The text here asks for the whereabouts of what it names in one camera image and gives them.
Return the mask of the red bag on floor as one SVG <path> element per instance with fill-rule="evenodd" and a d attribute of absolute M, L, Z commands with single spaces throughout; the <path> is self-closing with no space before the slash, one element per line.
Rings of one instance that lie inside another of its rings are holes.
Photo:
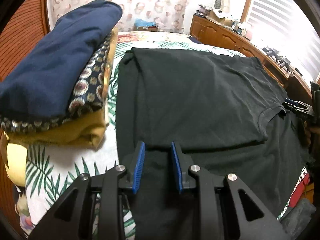
<path fill-rule="evenodd" d="M 306 167 L 303 167 L 299 175 L 298 181 L 292 191 L 291 197 L 289 199 L 288 207 L 295 207 L 298 204 L 301 196 L 303 195 L 304 190 L 309 184 L 309 181 L 310 181 L 309 173 Z"/>

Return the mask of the blue cloth on box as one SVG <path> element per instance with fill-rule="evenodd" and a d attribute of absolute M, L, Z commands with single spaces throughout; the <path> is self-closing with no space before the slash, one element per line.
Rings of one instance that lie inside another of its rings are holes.
<path fill-rule="evenodd" d="M 155 22 L 148 22 L 142 19 L 136 19 L 134 23 L 135 30 L 157 30 L 157 24 Z"/>

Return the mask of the wooden sideboard cabinet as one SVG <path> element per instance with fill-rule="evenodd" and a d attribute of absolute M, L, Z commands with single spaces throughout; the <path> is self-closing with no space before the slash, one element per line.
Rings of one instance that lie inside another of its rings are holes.
<path fill-rule="evenodd" d="M 310 104 L 311 91 L 296 70 L 281 67 L 273 59 L 258 49 L 249 40 L 228 30 L 206 18 L 194 15 L 191 22 L 190 34 L 203 44 L 231 49 L 247 57 L 257 57 L 264 70 L 287 91 L 289 98 Z"/>

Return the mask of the cardboard box on cabinet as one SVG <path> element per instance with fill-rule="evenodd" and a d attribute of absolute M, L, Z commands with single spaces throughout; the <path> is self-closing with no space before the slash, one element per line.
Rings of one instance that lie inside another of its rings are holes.
<path fill-rule="evenodd" d="M 233 20 L 228 18 L 228 14 L 225 14 L 223 11 L 219 11 L 217 9 L 212 9 L 208 16 L 210 20 L 217 22 L 219 24 L 227 25 L 229 27 L 232 26 Z"/>

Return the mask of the black Superman t-shirt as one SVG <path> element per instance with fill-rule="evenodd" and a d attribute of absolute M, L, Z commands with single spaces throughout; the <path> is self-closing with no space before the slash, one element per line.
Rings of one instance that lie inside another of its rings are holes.
<path fill-rule="evenodd" d="M 213 174 L 234 173 L 274 216 L 308 159 L 304 127 L 287 93 L 255 57 L 132 48 L 119 63 L 120 160 L 146 145 L 141 186 L 129 199 L 136 239 L 191 239 L 193 197 L 181 196 L 171 143 Z"/>

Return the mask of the wooden louvered wardrobe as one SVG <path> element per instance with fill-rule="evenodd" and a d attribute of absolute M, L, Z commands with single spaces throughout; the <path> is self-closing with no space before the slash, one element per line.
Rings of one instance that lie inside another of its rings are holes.
<path fill-rule="evenodd" d="M 47 0 L 26 0 L 1 33 L 1 81 L 50 32 Z"/>

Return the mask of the grey zebra window blind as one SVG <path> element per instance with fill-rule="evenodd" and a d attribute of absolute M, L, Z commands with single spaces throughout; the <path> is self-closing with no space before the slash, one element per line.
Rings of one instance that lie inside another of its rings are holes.
<path fill-rule="evenodd" d="M 246 23 L 254 45 L 278 50 L 305 81 L 316 81 L 319 35 L 294 0 L 251 0 Z"/>

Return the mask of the patterned folded garment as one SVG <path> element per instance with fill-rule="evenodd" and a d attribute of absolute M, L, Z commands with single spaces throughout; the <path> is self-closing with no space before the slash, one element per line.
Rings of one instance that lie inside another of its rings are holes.
<path fill-rule="evenodd" d="M 114 31 L 111 31 L 104 38 L 82 70 L 70 93 L 65 117 L 35 122 L 14 121 L 1 117 L 1 129 L 13 133 L 42 132 L 102 109 L 105 101 L 103 89 L 107 85 L 107 72 L 112 68 L 108 55 L 111 51 L 113 34 Z"/>

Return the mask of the palm leaf bed sheet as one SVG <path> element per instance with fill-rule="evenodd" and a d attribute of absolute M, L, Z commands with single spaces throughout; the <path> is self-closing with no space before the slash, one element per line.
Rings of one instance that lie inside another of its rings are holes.
<path fill-rule="evenodd" d="M 43 215 L 80 174 L 100 175 L 118 163 L 116 143 L 118 64 L 124 54 L 133 47 L 188 49 L 211 52 L 217 55 L 242 55 L 242 53 L 230 49 L 184 42 L 134 41 L 117 44 L 105 113 L 109 124 L 98 149 L 45 145 L 28 147 L 25 172 L 26 190 L 20 193 L 16 204 L 20 226 L 26 237 L 30 235 Z"/>

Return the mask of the mustard folded garment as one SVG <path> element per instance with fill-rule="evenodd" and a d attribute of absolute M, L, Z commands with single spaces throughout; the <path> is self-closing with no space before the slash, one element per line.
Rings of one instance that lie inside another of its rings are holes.
<path fill-rule="evenodd" d="M 111 31 L 114 31 L 114 34 L 111 40 L 111 51 L 108 58 L 111 60 L 110 66 L 113 67 L 118 29 L 113 28 Z M 75 120 L 65 122 L 47 131 L 28 133 L 5 132 L 9 137 L 9 141 L 21 145 L 43 144 L 98 148 L 109 124 L 109 119 L 106 116 L 108 113 L 107 91 L 112 68 L 107 73 L 107 85 L 103 89 L 105 101 L 102 109 L 87 113 Z"/>

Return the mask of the floral quilt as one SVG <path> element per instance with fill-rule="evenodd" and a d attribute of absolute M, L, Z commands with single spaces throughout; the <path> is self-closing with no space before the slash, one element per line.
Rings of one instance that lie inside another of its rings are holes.
<path fill-rule="evenodd" d="M 185 42 L 201 44 L 196 38 L 185 34 L 161 31 L 122 31 L 118 34 L 117 43 L 149 41 L 149 42 Z"/>

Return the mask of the yellow Pikachu plush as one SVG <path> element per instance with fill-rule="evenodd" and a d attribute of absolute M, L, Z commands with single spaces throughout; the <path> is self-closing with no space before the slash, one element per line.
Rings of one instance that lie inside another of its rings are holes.
<path fill-rule="evenodd" d="M 8 178 L 17 186 L 25 187 L 27 149 L 9 141 L 5 132 L 1 134 L 1 156 Z"/>

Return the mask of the navy folded garment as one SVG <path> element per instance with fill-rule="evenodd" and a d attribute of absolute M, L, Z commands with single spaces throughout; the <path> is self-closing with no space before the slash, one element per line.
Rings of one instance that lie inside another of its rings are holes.
<path fill-rule="evenodd" d="M 122 14 L 118 4 L 95 0 L 60 17 L 1 82 L 1 117 L 31 122 L 66 116 L 80 73 Z"/>

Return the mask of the spare black gripper on cabinet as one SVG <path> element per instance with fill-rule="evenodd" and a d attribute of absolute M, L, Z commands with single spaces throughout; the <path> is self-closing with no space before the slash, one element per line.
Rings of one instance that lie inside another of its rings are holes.
<path fill-rule="evenodd" d="M 291 67 L 290 67 L 290 60 L 281 55 L 280 54 L 280 51 L 276 50 L 276 49 L 272 49 L 272 48 L 269 48 L 269 47 L 264 47 L 263 48 L 263 51 L 265 52 L 265 54 L 272 58 L 273 61 L 280 67 L 280 68 L 283 68 L 287 73 L 288 72 L 291 72 Z"/>

